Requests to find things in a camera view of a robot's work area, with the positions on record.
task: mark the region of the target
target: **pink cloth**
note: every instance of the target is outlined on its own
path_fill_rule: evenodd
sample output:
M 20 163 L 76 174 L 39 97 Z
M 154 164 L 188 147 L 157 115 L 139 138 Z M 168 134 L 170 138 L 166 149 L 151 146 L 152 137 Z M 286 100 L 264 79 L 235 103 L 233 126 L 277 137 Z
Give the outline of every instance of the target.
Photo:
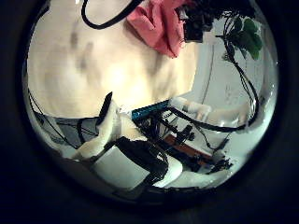
M 137 7 L 127 20 L 150 47 L 176 58 L 184 41 L 184 29 L 175 9 L 188 1 L 150 0 L 146 8 Z

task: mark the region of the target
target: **red cloth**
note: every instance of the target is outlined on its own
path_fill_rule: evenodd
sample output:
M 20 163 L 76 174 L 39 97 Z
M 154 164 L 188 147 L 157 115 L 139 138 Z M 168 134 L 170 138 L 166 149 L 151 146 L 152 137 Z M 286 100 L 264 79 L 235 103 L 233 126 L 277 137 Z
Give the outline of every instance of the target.
M 127 20 L 150 47 L 176 58 L 184 41 L 184 30 L 175 9 L 187 1 L 150 0 L 146 8 L 137 7 Z

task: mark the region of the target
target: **black cable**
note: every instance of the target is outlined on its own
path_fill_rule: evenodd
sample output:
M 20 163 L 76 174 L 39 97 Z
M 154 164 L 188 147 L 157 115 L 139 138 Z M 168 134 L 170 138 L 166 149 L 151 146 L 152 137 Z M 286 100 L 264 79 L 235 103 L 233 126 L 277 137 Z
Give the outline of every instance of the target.
M 116 17 L 114 17 L 110 21 L 107 21 L 103 24 L 95 24 L 95 23 L 91 22 L 86 16 L 86 6 L 88 4 L 88 1 L 89 0 L 84 0 L 84 2 L 83 2 L 83 6 L 81 9 L 81 16 L 82 16 L 82 19 L 84 20 L 84 22 L 88 26 L 90 26 L 91 28 L 93 28 L 95 30 L 103 30 L 103 29 L 106 29 L 106 28 L 118 23 L 119 21 L 122 21 L 127 16 L 129 16 L 136 9 L 136 7 L 138 7 L 141 4 L 141 2 L 143 2 L 143 0 L 132 0 L 129 3 L 129 5 L 120 14 L 118 14 Z
M 229 45 L 228 45 L 228 41 L 227 41 L 227 30 L 228 30 L 228 27 L 230 24 L 232 24 L 233 21 L 235 21 L 236 18 L 235 16 L 233 17 L 229 17 L 226 19 L 225 23 L 224 23 L 224 31 L 223 31 L 223 42 L 224 42 L 224 46 L 226 48 L 226 51 L 228 52 L 228 56 L 229 56 L 229 60 L 230 62 L 235 66 L 236 70 L 238 71 L 239 75 L 241 76 L 241 82 L 242 82 L 242 85 L 243 85 L 243 88 L 245 89 L 245 91 L 247 92 L 247 94 L 249 95 L 249 98 L 250 98 L 250 105 L 252 106 L 253 105 L 253 99 L 251 97 L 251 94 L 249 92 L 249 87 L 247 85 L 246 82 L 249 83 L 249 86 L 254 94 L 254 99 L 255 99 L 255 110 L 254 110 L 254 114 L 251 118 L 251 120 L 249 121 L 249 123 L 253 123 L 256 119 L 257 119 L 257 116 L 258 116 L 258 113 L 259 113 L 259 109 L 260 109 L 260 103 L 259 103 L 259 97 L 258 97 L 258 94 L 257 94 L 257 91 L 255 90 L 254 86 L 252 85 L 251 81 L 248 79 L 248 77 L 245 75 L 243 69 L 238 65 L 238 63 L 235 61 L 235 57 L 234 55 L 231 54 L 230 50 L 229 50 Z
M 225 145 L 227 144 L 228 142 L 228 138 L 229 136 L 232 134 L 232 133 L 228 133 L 227 136 L 223 139 L 223 141 L 217 146 L 217 147 L 212 147 L 211 144 L 208 142 L 207 140 L 207 137 L 206 137 L 206 134 L 205 132 L 201 129 L 201 128 L 198 128 L 198 131 L 201 135 L 204 136 L 205 138 L 205 141 L 206 141 L 206 146 L 209 148 L 209 149 L 212 149 L 214 151 L 217 151 L 217 150 L 221 150 L 221 149 L 224 149 Z
M 34 96 L 32 95 L 32 93 L 30 92 L 30 90 L 28 89 L 28 93 L 29 93 L 29 97 L 33 100 L 34 104 L 36 105 L 39 113 L 42 115 L 42 117 L 44 118 L 44 120 L 49 124 L 49 126 L 71 147 L 73 147 L 74 149 L 78 149 L 78 147 L 72 145 L 66 137 L 62 136 L 57 130 L 56 128 L 50 123 L 50 121 L 48 120 L 48 118 L 44 115 L 44 113 L 42 112 L 42 110 L 40 109 L 40 107 L 38 106 L 38 103 L 36 101 L 36 99 L 34 98 Z
M 198 121 L 198 120 L 195 120 L 195 119 L 192 119 L 192 118 L 188 117 L 187 115 L 185 115 L 184 113 L 178 111 L 174 107 L 168 107 L 167 109 L 164 109 L 164 110 L 170 110 L 170 111 L 174 112 L 174 114 L 176 114 L 178 117 L 180 117 L 182 119 L 186 119 L 190 123 L 192 123 L 194 125 L 197 125 L 197 126 L 203 128 L 203 129 L 207 129 L 207 130 L 214 131 L 214 132 L 232 133 L 232 132 L 242 131 L 242 130 L 247 128 L 247 124 L 241 125 L 241 126 L 236 127 L 236 128 L 231 128 L 231 127 L 220 127 L 220 126 L 204 123 L 204 122 L 201 122 L 201 121 Z M 256 120 L 256 118 L 251 119 L 249 121 L 249 126 L 255 120 Z
M 225 45 L 225 47 L 228 47 L 228 43 L 227 43 L 227 40 L 226 40 L 226 36 L 227 36 L 228 33 L 230 33 L 230 32 L 234 29 L 234 26 L 232 25 L 232 24 L 233 24 L 233 21 L 236 21 L 236 20 L 239 19 L 239 18 L 240 18 L 240 16 L 239 16 L 239 15 L 236 16 L 236 15 L 234 15 L 234 13 L 230 13 L 230 14 L 226 17 L 227 20 L 226 20 L 225 23 L 224 23 L 224 29 L 223 29 L 223 41 L 224 41 L 224 45 Z M 232 58 L 234 58 L 234 56 L 230 55 L 231 52 L 230 52 L 227 48 L 226 48 L 226 51 L 227 51 L 227 53 L 228 53 L 228 55 L 229 55 L 229 59 L 230 59 L 230 60 L 231 60 Z M 250 94 L 248 84 L 246 83 L 246 80 L 244 79 L 244 77 L 243 77 L 243 75 L 242 75 L 243 73 L 240 73 L 241 83 L 242 83 L 242 86 L 243 86 L 244 91 L 245 91 L 246 94 L 249 96 L 250 104 L 252 105 L 252 104 L 253 104 L 253 99 L 252 99 L 252 96 L 251 96 L 251 94 Z

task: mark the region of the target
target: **green object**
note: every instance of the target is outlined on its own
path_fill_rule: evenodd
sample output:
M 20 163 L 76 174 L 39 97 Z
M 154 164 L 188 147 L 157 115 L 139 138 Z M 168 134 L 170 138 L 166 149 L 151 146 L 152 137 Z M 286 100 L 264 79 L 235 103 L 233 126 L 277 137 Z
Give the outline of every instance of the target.
M 253 60 L 258 60 L 263 43 L 257 35 L 259 29 L 254 21 L 245 19 L 243 23 L 240 18 L 237 18 L 234 26 L 234 29 L 227 35 L 230 53 L 235 56 L 235 50 L 239 49 L 245 59 L 248 52 Z
M 169 101 L 163 101 L 155 105 L 148 105 L 132 111 L 132 120 L 143 119 L 154 111 L 164 109 L 168 106 Z

